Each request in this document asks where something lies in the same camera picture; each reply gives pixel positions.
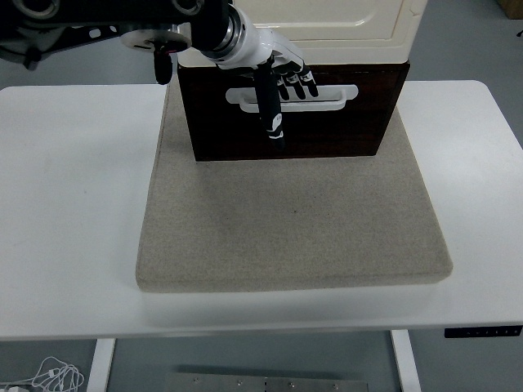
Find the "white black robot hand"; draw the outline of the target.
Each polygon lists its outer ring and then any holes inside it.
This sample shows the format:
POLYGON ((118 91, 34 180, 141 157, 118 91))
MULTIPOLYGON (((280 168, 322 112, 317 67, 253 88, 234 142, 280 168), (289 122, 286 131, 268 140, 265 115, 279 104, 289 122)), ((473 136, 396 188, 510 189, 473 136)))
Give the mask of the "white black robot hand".
POLYGON ((263 127, 272 145, 285 147, 280 101, 291 87, 301 100, 319 95, 301 50, 269 28, 257 28, 239 8, 229 6, 226 35, 205 56, 229 74, 251 78, 263 127))

